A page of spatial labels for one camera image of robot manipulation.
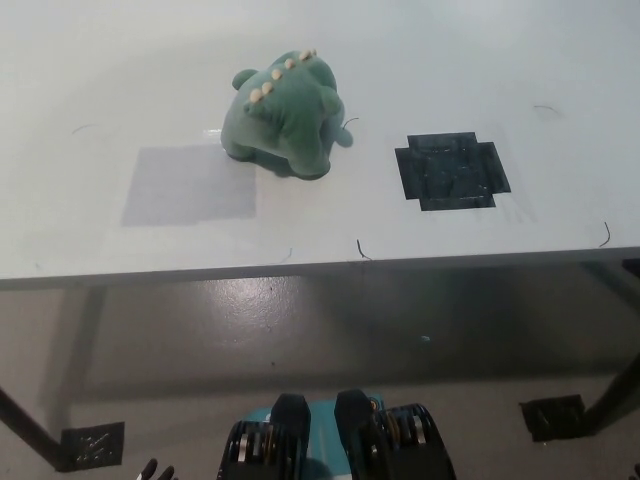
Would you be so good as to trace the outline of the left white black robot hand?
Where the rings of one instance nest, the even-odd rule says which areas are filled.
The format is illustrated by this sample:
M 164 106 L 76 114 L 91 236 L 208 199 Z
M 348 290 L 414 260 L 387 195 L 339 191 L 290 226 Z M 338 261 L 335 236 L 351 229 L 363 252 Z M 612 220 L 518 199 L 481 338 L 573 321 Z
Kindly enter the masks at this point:
M 138 473 L 136 480 L 174 480 L 175 468 L 169 465 L 163 470 L 159 469 L 159 462 L 151 458 L 144 468 Z

